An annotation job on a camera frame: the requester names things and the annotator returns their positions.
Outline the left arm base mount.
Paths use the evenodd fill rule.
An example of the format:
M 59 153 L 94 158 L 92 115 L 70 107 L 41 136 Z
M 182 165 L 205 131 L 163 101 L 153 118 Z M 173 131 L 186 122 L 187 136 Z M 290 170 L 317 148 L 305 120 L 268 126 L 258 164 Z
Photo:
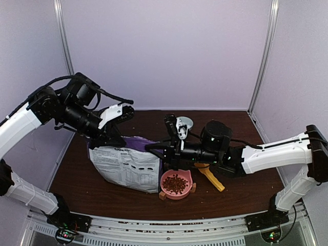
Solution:
M 72 213 L 61 195 L 54 193 L 54 196 L 57 199 L 58 209 L 52 215 L 46 213 L 44 215 L 47 217 L 47 223 L 57 227 L 56 241 L 60 245 L 68 245 L 76 236 L 80 236 L 80 233 L 89 232 L 92 218 Z

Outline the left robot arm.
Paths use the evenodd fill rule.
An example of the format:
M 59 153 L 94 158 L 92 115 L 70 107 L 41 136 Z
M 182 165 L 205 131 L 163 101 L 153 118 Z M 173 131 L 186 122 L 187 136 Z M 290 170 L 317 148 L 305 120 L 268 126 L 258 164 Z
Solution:
M 33 91 L 1 122 L 1 157 L 23 138 L 54 121 L 55 129 L 78 133 L 91 149 L 123 147 L 117 125 L 134 115 L 134 102 L 113 95 L 82 73 L 57 77 Z M 1 159 L 1 196 L 17 199 L 53 216 L 63 228 L 74 217 L 64 198 L 25 181 Z

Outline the purple puppy food bag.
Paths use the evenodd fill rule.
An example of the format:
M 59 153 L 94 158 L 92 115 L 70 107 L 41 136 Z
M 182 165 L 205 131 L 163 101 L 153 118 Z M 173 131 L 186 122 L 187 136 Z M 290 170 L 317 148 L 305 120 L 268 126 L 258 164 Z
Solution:
M 103 146 L 88 149 L 88 157 L 98 173 L 109 183 L 145 193 L 158 193 L 162 162 L 147 152 L 145 146 L 155 141 L 140 137 L 124 137 L 123 148 Z

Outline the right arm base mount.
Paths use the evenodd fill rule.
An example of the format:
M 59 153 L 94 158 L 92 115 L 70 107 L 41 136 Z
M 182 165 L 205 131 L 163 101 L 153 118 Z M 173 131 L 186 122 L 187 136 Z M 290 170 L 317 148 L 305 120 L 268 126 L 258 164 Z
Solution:
M 276 195 L 270 198 L 266 212 L 246 216 L 245 223 L 249 232 L 261 231 L 261 238 L 270 244 L 280 243 L 290 233 L 283 236 L 281 226 L 290 221 L 288 212 L 280 211 L 275 205 Z

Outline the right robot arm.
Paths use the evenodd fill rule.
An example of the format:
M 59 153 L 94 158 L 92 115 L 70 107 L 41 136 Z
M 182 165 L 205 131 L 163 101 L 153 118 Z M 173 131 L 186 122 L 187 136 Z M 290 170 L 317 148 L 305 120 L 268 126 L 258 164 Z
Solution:
M 228 177 L 243 177 L 255 172 L 288 165 L 302 165 L 292 181 L 271 199 L 263 214 L 266 226 L 274 226 L 314 186 L 327 182 L 327 140 L 316 125 L 308 125 L 297 136 L 263 145 L 241 141 L 231 147 L 232 130 L 212 120 L 198 136 L 200 142 L 187 142 L 189 126 L 170 115 L 165 120 L 169 137 L 145 146 L 145 150 L 178 170 L 181 160 L 206 163 L 213 172 Z

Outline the yellow plastic scoop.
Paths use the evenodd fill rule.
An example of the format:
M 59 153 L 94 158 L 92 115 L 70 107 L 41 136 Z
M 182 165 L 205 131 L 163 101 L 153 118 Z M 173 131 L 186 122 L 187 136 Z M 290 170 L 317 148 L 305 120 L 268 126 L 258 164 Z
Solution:
M 211 184 L 220 192 L 222 192 L 225 187 L 223 184 L 214 176 L 214 174 L 210 171 L 210 165 L 207 163 L 195 163 L 194 166 L 196 169 L 203 174 Z

